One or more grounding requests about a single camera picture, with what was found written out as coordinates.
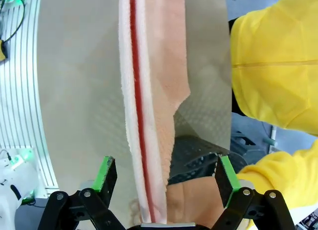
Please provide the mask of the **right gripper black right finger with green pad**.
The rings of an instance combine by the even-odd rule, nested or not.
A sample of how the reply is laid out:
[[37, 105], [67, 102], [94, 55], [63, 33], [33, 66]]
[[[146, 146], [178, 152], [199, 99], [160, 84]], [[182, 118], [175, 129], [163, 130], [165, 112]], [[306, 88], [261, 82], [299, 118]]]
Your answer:
[[260, 194], [242, 187], [227, 156], [218, 157], [215, 179], [225, 210], [213, 230], [236, 230], [243, 219], [252, 220], [259, 230], [295, 228], [281, 192], [268, 190]]

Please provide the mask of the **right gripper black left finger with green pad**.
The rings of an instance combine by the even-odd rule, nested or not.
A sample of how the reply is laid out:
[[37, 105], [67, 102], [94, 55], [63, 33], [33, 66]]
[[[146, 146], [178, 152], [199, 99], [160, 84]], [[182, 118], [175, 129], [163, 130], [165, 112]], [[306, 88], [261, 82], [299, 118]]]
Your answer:
[[123, 230], [125, 227], [109, 210], [117, 180], [115, 159], [106, 156], [92, 186], [68, 195], [55, 191], [48, 199], [39, 230], [75, 230], [81, 221], [91, 221], [96, 230]]

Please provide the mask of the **person's left hand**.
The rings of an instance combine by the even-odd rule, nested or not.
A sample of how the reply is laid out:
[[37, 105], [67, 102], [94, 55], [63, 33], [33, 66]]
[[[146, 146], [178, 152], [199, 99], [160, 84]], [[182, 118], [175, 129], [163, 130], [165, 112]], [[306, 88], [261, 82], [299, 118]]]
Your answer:
[[211, 228], [224, 211], [214, 177], [202, 177], [169, 185], [166, 192], [167, 221]]

